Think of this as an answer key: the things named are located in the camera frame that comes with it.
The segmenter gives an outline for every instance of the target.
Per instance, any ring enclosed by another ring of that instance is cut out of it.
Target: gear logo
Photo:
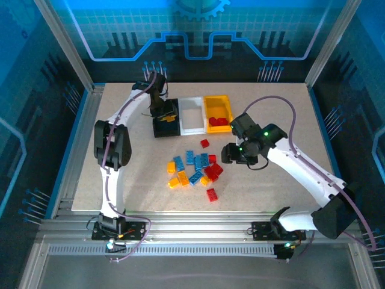
[[[209,20],[210,16],[216,17],[218,12],[224,11],[224,6],[229,5],[229,0],[174,0],[173,10],[181,17],[187,16],[188,20]]]
[[[35,3],[33,0],[0,0],[0,6],[8,8],[13,20],[21,28],[28,28],[35,22]]]

